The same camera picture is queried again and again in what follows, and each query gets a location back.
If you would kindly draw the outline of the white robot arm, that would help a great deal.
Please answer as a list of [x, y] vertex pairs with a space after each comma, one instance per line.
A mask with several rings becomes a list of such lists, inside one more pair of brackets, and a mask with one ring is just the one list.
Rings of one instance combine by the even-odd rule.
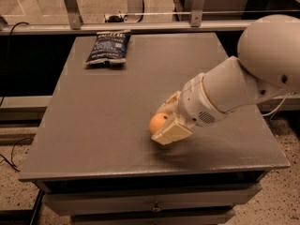
[[300, 20], [262, 17], [244, 30], [236, 56], [189, 80], [157, 109], [163, 122], [151, 131], [152, 140], [184, 140], [195, 126], [213, 126], [241, 106], [299, 89]]

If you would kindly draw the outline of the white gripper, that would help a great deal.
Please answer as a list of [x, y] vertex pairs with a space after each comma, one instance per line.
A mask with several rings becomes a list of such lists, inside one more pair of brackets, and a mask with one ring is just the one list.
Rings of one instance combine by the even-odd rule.
[[180, 114], [188, 122], [199, 127], [210, 127], [223, 121], [227, 114], [220, 112], [205, 94], [204, 74], [200, 73], [188, 81], [181, 92], [176, 91], [157, 109], [157, 113], [169, 115], [163, 127], [151, 139], [162, 145], [177, 142], [189, 137], [192, 131], [177, 116]]

